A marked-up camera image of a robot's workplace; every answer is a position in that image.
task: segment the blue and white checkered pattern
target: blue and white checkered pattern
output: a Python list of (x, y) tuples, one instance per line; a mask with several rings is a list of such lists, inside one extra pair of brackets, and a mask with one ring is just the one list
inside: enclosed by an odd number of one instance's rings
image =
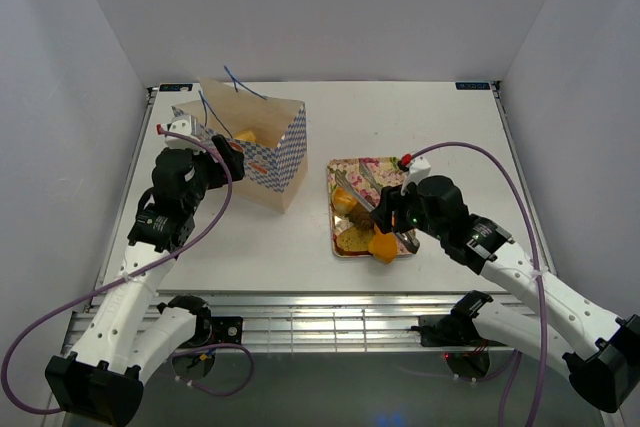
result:
[(307, 153), (307, 111), (300, 107), (298, 115), (289, 125), (284, 139), (276, 148), (276, 165), (280, 174), (280, 190), (284, 192)]
[[(176, 117), (185, 115), (185, 112), (177, 107), (172, 109)], [(307, 152), (306, 125), (306, 111), (302, 106), (276, 149), (270, 149), (254, 142), (234, 139), (234, 143), (242, 147), (244, 170), (247, 178), (275, 192), (284, 192), (297, 172), (304, 154)], [(202, 124), (200, 124), (200, 129), (208, 139), (220, 133)], [(213, 147), (211, 141), (206, 141), (205, 143)]]

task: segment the tray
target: tray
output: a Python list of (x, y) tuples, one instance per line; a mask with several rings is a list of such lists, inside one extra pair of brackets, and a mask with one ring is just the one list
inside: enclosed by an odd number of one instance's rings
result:
[[(333, 253), (338, 257), (354, 258), (354, 257), (371, 257), (369, 253), (343, 253), (336, 246), (336, 239), (345, 230), (354, 226), (347, 218), (340, 216), (331, 204), (333, 191), (337, 188), (335, 173), (342, 171), (345, 173), (349, 183), (364, 198), (369, 198), (372, 204), (378, 205), (380, 195), (376, 189), (360, 174), (360, 161), (363, 161), (375, 178), (376, 182), (382, 187), (387, 185), (398, 185), (404, 181), (406, 173), (398, 168), (397, 157), (362, 157), (353, 159), (334, 159), (327, 165), (327, 185), (329, 193), (329, 222), (331, 227), (331, 247)], [(412, 255), (407, 249), (396, 239), (398, 244), (398, 257)]]

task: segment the checkered bag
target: checkered bag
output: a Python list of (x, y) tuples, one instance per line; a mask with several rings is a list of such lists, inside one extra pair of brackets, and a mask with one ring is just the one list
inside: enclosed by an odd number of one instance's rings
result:
[(208, 139), (229, 138), (228, 129), (232, 146), (245, 156), (245, 179), (234, 184), (234, 193), (284, 213), (307, 172), (304, 103), (263, 98), (211, 79), (200, 79), (200, 85), (224, 126), (211, 111), (205, 114), (201, 101), (173, 106), (174, 115), (195, 117)]

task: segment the gray floor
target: gray floor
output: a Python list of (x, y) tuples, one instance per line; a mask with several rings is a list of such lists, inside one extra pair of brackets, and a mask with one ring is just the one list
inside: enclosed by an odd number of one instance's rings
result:
[[(494, 354), (498, 366), (506, 354)], [(444, 379), (415, 377), (399, 366), (448, 373), (441, 354), (259, 355), (253, 382), (232, 398), (212, 398), (174, 380), (154, 376), (132, 427), (225, 426), (495, 426), (508, 372), (474, 387)], [(231, 387), (246, 372), (237, 354), (219, 355), (205, 383)], [(506, 411), (507, 426), (524, 425), (537, 363), (523, 359)], [(71, 418), (67, 427), (89, 427)], [(539, 426), (602, 426), (595, 409), (548, 371)]]

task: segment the black label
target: black label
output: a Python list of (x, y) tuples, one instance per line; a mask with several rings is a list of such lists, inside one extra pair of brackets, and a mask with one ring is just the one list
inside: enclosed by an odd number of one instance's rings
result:
[(457, 90), (491, 90), (489, 82), (456, 82)]
[(193, 84), (162, 84), (160, 92), (191, 92)]

